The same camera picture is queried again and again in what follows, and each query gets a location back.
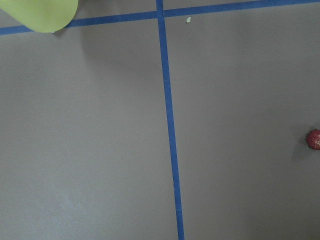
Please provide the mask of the red strawberry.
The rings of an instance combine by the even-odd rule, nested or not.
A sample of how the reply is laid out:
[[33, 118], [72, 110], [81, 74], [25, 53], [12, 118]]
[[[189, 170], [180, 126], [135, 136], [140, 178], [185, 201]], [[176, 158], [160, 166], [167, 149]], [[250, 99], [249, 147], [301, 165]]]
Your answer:
[[320, 149], [320, 130], [313, 129], [306, 136], [307, 145], [313, 150]]

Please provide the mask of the yellow-green plastic cup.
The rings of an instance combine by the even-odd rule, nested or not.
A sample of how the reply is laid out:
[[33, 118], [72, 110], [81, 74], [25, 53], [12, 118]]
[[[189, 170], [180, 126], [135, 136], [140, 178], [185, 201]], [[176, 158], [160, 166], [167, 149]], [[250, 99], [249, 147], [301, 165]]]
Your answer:
[[2, 0], [0, 9], [30, 30], [54, 33], [73, 20], [78, 4], [78, 0]]

